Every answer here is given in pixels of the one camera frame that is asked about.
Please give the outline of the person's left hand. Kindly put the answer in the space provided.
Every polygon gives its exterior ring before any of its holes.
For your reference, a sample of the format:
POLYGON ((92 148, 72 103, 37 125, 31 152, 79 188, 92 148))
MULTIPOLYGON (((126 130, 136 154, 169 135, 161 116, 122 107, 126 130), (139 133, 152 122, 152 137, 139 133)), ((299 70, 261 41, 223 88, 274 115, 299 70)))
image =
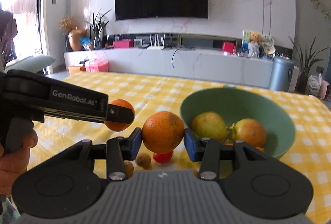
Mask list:
POLYGON ((15 180, 23 174, 30 160, 30 149, 38 143, 38 136, 34 130, 24 135, 22 146, 14 153, 4 154, 1 146, 1 194, 11 195, 15 180))

